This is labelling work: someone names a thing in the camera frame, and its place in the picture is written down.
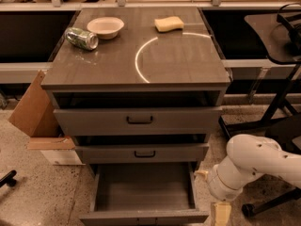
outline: crushed can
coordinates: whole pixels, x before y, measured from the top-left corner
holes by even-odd
[[[94,50],[98,45],[96,34],[77,27],[67,28],[65,38],[74,46],[85,50]]]

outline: sponge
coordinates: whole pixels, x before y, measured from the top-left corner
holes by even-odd
[[[184,23],[177,16],[172,16],[165,19],[155,19],[154,24],[159,32],[168,32],[170,30],[184,28]]]
[[[214,226],[226,226],[231,212],[231,205],[229,202],[217,202],[214,204],[215,224]]]

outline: cardboard box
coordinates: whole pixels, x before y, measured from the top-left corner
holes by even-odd
[[[69,137],[59,137],[54,108],[40,86],[45,74],[40,71],[8,121],[30,136],[28,150],[39,150],[53,165],[83,165]]]

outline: cabinet top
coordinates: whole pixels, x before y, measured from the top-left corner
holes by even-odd
[[[169,16],[180,17],[184,29],[159,33],[154,19]],[[45,89],[229,84],[197,8],[83,8],[73,26],[87,30],[88,22],[100,17],[118,17],[124,27],[112,40],[99,40],[93,51],[65,40],[42,82]]]

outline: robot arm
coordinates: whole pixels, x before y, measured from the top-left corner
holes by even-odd
[[[241,134],[229,140],[227,156],[209,171],[207,184],[214,197],[231,202],[264,174],[301,188],[301,155],[282,151],[270,138]]]

